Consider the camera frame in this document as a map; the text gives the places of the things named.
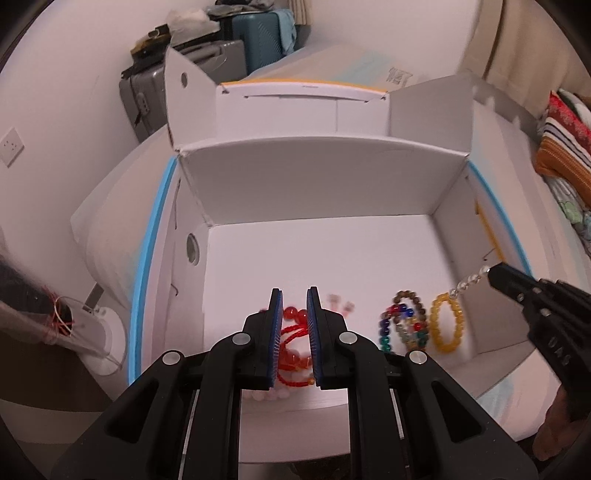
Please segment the wall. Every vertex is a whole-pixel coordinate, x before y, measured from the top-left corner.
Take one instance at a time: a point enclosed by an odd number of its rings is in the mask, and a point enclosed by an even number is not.
[[[401,60],[431,78],[454,74],[479,0],[312,0],[308,45],[349,41]]]
[[[208,3],[55,0],[0,73],[0,138],[16,127],[25,144],[0,162],[0,228],[13,262],[53,290],[90,292],[69,220],[138,144],[118,90],[129,49],[171,8]]]

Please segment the wall socket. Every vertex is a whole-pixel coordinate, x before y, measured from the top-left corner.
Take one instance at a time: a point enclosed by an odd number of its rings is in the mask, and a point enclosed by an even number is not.
[[[0,140],[0,158],[9,167],[24,148],[25,145],[22,143],[21,137],[18,136],[17,130],[12,127],[10,132]]]

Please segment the white box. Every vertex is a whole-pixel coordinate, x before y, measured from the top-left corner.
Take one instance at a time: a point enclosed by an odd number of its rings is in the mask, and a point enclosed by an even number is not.
[[[132,377],[166,350],[198,353],[241,330],[274,287],[285,306],[303,308],[311,286],[321,300],[333,293],[354,302],[348,328],[377,343],[379,315],[398,290],[416,291],[428,310],[436,295],[484,264],[505,260],[547,276],[542,234],[525,220],[527,204],[513,201],[510,186],[493,192],[482,160],[468,160],[475,134],[469,76],[389,95],[307,82],[216,91],[171,50],[165,81],[178,157],[148,228],[153,241],[144,291],[136,292],[144,304],[132,318]],[[306,97],[306,88],[316,88],[314,96]],[[199,245],[196,265],[187,259],[189,235]],[[520,308],[488,282],[460,302],[462,344],[443,355],[430,342],[427,352],[477,396],[533,347]],[[451,313],[443,311],[440,323],[449,339]],[[306,349],[306,342],[297,346]],[[244,402],[241,460],[293,460],[277,423],[306,429],[310,440],[296,448],[299,459],[343,453],[346,402],[346,392],[316,387],[284,401]]]

